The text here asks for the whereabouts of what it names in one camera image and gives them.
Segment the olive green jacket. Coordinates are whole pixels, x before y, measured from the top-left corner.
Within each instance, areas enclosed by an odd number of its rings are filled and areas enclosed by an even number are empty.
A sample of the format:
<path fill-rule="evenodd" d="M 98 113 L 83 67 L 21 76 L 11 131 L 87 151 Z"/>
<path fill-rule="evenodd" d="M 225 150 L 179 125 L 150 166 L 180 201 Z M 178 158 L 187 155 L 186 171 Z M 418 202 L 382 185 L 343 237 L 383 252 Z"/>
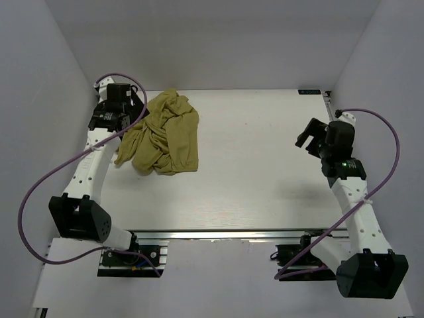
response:
<path fill-rule="evenodd" d="M 128 130 L 119 145 L 116 166 L 130 161 L 142 175 L 195 172 L 199 166 L 199 114 L 176 89 L 148 102 L 149 115 Z"/>

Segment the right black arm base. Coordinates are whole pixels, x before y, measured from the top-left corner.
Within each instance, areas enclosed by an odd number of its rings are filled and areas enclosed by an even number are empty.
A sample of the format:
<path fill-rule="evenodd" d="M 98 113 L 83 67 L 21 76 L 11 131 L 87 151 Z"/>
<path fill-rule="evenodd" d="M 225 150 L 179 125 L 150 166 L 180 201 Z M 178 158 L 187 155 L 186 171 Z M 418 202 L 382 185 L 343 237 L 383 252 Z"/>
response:
<path fill-rule="evenodd" d="M 348 253 L 332 236 L 302 235 L 299 244 L 280 244 L 270 256 L 280 269 L 274 276 L 281 282 L 335 281 L 335 272 Z"/>

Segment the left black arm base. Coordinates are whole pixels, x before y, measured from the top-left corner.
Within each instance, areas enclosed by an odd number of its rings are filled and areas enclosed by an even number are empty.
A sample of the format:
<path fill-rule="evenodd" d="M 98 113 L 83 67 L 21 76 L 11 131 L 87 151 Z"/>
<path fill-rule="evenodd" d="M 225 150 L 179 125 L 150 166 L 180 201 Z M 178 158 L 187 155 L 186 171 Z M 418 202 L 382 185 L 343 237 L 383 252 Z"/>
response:
<path fill-rule="evenodd" d="M 101 254 L 98 277 L 105 278 L 159 278 L 166 265 L 168 247 L 165 245 L 140 245 L 139 250 L 153 266 L 141 256 L 125 255 L 112 251 Z"/>

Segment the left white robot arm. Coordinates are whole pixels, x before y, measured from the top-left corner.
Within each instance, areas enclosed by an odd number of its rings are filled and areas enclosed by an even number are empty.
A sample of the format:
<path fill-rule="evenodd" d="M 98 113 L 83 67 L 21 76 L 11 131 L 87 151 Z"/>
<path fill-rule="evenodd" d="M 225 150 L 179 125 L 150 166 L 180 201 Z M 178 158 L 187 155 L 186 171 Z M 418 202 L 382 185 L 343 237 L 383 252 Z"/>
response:
<path fill-rule="evenodd" d="M 140 248 L 131 242 L 129 231 L 116 227 L 100 206 L 101 190 L 113 154 L 121 139 L 114 134 L 129 127 L 140 115 L 146 115 L 144 103 L 129 83 L 114 83 L 107 78 L 99 85 L 99 102 L 88 124 L 86 154 L 61 196 L 48 204 L 61 237 L 88 240 L 117 249 L 125 264 L 134 264 Z"/>

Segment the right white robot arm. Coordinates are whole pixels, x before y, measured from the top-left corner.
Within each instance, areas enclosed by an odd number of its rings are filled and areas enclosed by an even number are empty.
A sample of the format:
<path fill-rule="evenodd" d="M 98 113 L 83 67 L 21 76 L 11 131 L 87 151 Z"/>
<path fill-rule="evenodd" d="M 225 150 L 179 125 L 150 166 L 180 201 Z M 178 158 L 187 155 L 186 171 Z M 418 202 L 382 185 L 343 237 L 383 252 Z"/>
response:
<path fill-rule="evenodd" d="M 342 119 L 322 123 L 311 119 L 295 145 L 311 142 L 306 151 L 321 161 L 321 170 L 339 202 L 346 225 L 350 250 L 326 235 L 313 238 L 299 247 L 307 264 L 322 261 L 335 274 L 340 294 L 346 298 L 394 298 L 409 264 L 396 254 L 377 221 L 370 199 L 362 162 L 352 157 L 355 121 Z"/>

